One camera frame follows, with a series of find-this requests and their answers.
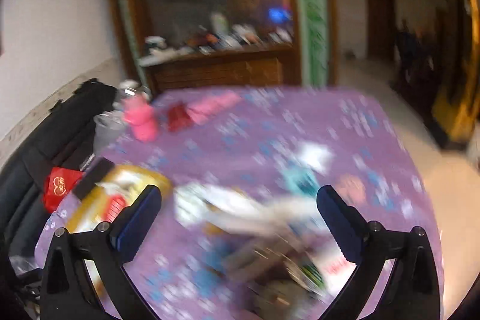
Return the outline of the pink fluffy plush toy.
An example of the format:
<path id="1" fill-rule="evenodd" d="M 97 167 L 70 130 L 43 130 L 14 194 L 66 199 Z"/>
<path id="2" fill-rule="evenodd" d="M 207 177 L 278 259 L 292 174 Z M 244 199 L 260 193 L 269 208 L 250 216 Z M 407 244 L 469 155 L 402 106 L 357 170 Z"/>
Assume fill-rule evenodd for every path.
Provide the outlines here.
<path id="1" fill-rule="evenodd" d="M 348 205 L 358 206 L 366 202 L 365 185 L 358 176 L 342 175 L 334 187 Z"/>

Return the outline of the wooden sideboard cabinet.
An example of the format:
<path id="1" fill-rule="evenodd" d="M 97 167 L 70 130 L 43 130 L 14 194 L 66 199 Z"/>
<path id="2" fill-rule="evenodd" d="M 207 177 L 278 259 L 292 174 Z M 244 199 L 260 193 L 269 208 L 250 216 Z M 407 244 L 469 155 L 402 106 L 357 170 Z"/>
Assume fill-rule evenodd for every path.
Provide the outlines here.
<path id="1" fill-rule="evenodd" d="M 288 44 L 248 46 L 211 54 L 188 54 L 145 68 L 157 96 L 167 90 L 211 86 L 301 85 L 297 50 Z"/>

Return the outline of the white towel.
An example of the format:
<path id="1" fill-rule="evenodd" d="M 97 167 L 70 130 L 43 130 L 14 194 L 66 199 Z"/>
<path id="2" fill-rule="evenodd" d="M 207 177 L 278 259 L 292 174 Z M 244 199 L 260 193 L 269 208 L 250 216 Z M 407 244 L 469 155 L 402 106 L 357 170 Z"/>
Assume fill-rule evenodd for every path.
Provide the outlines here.
<path id="1" fill-rule="evenodd" d="M 230 234 L 263 237 L 328 230 L 309 196 L 272 197 L 261 203 L 233 189 L 198 183 L 175 188 L 173 196 L 176 221 L 187 229 L 211 224 Z"/>

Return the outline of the gold storage box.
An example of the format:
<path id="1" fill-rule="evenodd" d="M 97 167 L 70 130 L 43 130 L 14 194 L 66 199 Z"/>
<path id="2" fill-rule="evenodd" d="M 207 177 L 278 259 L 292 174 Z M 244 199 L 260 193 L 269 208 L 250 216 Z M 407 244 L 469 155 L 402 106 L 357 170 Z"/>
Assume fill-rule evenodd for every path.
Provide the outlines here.
<path id="1" fill-rule="evenodd" d="M 167 198 L 173 190 L 171 180 L 156 171 L 126 164 L 114 166 L 102 179 L 94 180 L 93 189 L 71 214 L 66 229 L 70 233 L 87 232 L 101 222 L 112 223 L 148 185 L 157 187 L 162 198 Z"/>

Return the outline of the red satin pouch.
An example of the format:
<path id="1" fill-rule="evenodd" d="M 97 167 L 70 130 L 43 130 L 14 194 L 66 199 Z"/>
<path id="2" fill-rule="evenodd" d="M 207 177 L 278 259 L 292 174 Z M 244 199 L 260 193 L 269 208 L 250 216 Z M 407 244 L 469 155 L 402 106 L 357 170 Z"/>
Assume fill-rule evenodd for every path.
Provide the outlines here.
<path id="1" fill-rule="evenodd" d="M 169 132 L 179 132 L 182 129 L 191 127 L 194 123 L 188 114 L 186 104 L 183 102 L 177 103 L 168 109 L 167 119 Z"/>

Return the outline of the teal tissue pack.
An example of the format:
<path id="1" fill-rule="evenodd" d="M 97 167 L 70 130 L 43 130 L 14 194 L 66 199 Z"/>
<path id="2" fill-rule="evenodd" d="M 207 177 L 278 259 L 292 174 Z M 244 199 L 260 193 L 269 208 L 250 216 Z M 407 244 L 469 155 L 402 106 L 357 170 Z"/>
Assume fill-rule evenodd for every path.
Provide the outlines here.
<path id="1" fill-rule="evenodd" d="M 288 166 L 281 172 L 285 190 L 308 197 L 316 197 L 320 185 L 308 167 Z"/>

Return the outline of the pink cloth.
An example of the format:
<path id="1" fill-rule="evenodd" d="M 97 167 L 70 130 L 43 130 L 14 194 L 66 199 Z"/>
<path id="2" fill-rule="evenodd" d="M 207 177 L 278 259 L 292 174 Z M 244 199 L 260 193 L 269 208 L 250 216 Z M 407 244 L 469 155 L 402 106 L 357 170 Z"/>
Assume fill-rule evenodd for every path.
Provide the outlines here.
<path id="1" fill-rule="evenodd" d="M 220 112 L 232 108 L 242 100 L 234 91 L 210 94 L 199 101 L 194 101 L 186 107 L 186 113 L 197 125 L 205 124 Z"/>

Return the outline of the purple floral tablecloth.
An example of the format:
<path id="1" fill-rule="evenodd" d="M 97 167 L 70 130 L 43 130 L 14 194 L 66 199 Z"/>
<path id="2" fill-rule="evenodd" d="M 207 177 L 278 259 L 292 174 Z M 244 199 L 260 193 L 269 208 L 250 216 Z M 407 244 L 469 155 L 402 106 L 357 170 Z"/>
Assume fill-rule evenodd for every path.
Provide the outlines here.
<path id="1" fill-rule="evenodd" d="M 226 91 L 242 100 L 179 132 L 168 131 L 168 109 Z M 258 202 L 301 196 L 285 190 L 281 172 L 304 166 L 295 153 L 302 141 L 327 145 L 334 153 L 329 173 L 315 174 L 320 188 L 342 175 L 358 176 L 366 202 L 350 205 L 366 221 L 387 230 L 425 229 L 439 280 L 443 314 L 443 271 L 431 200 L 407 150 L 382 107 L 362 93 L 301 88 L 196 88 L 165 93 L 151 105 L 161 121 L 153 141 L 126 132 L 101 152 L 85 178 L 49 218 L 35 255 L 44 269 L 55 232 L 116 165 L 156 171 L 173 189 L 131 262 L 124 269 L 157 319 L 323 319 L 356 265 L 346 260 L 329 228 L 292 230 L 274 236 L 230 234 L 211 224 L 187 229 L 176 221 L 174 190 L 188 183 L 233 189 Z M 382 273 L 358 319 L 379 302 L 394 266 Z M 103 308 L 122 319 L 108 296 L 95 263 L 86 269 Z"/>

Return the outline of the pink bottle knitted sleeve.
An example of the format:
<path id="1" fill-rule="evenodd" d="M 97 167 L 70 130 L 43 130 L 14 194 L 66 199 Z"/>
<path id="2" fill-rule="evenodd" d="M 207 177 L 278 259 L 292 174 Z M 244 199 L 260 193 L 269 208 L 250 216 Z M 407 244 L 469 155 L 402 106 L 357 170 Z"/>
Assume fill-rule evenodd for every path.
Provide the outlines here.
<path id="1" fill-rule="evenodd" d="M 122 81 L 118 87 L 117 102 L 123 120 L 137 140 L 149 142 L 157 138 L 159 124 L 150 94 L 142 85 L 133 79 Z"/>

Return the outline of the black bag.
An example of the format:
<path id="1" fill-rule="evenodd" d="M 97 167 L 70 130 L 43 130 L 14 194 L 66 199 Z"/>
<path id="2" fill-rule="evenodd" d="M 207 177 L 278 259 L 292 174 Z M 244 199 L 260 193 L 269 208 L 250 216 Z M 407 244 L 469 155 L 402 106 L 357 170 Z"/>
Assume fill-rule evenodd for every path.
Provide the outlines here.
<path id="1" fill-rule="evenodd" d="M 55 166 L 76 170 L 93 152 L 95 116 L 112 109 L 116 89 L 89 79 L 59 100 L 1 169 L 1 232 L 10 235 L 43 193 Z"/>

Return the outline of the red gift box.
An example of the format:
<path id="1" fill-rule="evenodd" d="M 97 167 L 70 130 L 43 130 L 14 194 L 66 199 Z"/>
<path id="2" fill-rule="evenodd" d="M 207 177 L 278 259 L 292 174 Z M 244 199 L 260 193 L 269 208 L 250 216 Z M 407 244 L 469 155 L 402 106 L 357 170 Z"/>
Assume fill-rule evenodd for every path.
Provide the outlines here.
<path id="1" fill-rule="evenodd" d="M 42 202 L 46 211 L 50 214 L 55 212 L 61 201 L 75 188 L 82 176 L 81 171 L 53 167 L 44 182 Z"/>

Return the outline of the small white sachet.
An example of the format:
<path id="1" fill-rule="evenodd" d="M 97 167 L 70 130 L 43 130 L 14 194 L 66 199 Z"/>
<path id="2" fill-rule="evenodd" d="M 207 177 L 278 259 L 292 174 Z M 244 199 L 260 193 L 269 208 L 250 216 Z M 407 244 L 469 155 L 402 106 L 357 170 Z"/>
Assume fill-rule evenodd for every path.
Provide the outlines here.
<path id="1" fill-rule="evenodd" d="M 335 154 L 327 145 L 302 141 L 298 144 L 295 156 L 304 166 L 320 175 L 327 175 Z"/>

